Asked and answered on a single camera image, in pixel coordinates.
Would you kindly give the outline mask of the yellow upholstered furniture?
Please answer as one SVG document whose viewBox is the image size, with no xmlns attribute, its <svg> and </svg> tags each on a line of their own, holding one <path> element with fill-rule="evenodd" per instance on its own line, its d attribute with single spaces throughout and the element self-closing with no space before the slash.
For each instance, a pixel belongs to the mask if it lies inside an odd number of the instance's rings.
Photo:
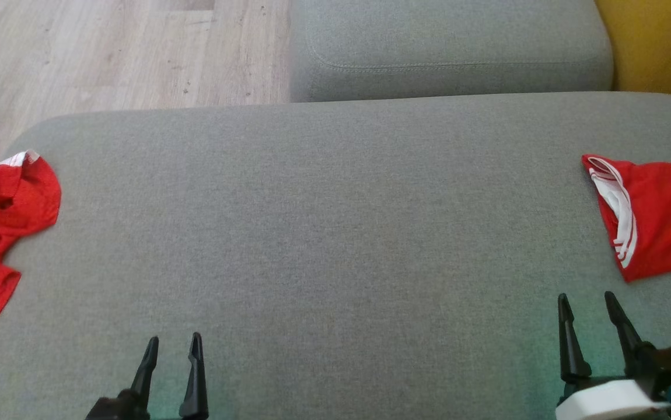
<svg viewBox="0 0 671 420">
<path fill-rule="evenodd" d="M 612 44 L 613 88 L 671 94 L 671 0 L 595 0 Z"/>
</svg>

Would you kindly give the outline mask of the red Bulls jersey white sleeves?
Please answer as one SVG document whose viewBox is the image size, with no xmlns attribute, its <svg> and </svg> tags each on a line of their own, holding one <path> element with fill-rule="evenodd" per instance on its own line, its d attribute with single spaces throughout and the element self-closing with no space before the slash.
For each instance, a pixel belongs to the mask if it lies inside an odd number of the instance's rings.
<svg viewBox="0 0 671 420">
<path fill-rule="evenodd" d="M 594 154 L 581 161 L 624 282 L 671 273 L 671 163 Z"/>
</svg>

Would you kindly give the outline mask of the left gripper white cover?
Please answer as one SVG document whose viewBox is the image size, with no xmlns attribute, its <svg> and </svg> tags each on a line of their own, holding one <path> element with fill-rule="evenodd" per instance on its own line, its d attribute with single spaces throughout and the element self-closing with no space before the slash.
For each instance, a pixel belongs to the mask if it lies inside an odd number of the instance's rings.
<svg viewBox="0 0 671 420">
<path fill-rule="evenodd" d="M 98 398 L 85 420 L 151 420 L 147 411 L 151 394 L 152 372 L 159 356 L 159 338 L 152 337 L 144 351 L 130 389 L 123 389 L 115 398 Z M 183 403 L 179 407 L 181 419 L 208 418 L 207 375 L 203 355 L 202 336 L 193 333 L 188 352 L 191 369 Z"/>
</svg>

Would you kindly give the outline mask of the small grey sofa cushion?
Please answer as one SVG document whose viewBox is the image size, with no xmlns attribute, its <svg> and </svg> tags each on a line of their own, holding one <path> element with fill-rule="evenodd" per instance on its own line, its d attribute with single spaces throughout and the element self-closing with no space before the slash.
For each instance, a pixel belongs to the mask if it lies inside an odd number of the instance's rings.
<svg viewBox="0 0 671 420">
<path fill-rule="evenodd" d="M 293 103 L 610 90 L 595 0 L 292 0 Z"/>
</svg>

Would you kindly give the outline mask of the large grey sofa seat cushion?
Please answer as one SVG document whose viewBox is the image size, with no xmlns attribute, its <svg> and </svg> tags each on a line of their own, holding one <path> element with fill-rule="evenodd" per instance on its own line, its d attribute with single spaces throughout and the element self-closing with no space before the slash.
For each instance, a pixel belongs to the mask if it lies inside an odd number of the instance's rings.
<svg viewBox="0 0 671 420">
<path fill-rule="evenodd" d="M 557 297 L 623 372 L 612 291 L 671 346 L 671 274 L 621 278 L 586 153 L 671 162 L 671 96 L 528 93 L 79 114 L 33 149 L 62 188 L 18 241 L 0 420 L 84 420 L 159 337 L 175 417 L 194 332 L 211 417 L 554 418 Z"/>
</svg>

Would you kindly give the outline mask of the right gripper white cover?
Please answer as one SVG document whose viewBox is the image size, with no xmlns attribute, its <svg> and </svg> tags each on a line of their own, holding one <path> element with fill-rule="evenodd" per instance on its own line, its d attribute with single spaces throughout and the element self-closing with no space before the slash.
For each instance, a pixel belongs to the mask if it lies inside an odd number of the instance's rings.
<svg viewBox="0 0 671 420">
<path fill-rule="evenodd" d="M 609 319 L 617 329 L 623 352 L 624 374 L 642 372 L 646 355 L 656 351 L 644 341 L 627 317 L 615 293 L 604 293 Z M 556 420 L 669 420 L 671 384 L 647 385 L 624 377 L 590 377 L 592 369 L 584 359 L 576 337 L 571 305 L 565 293 L 557 298 L 560 377 L 563 396 L 555 409 Z"/>
</svg>

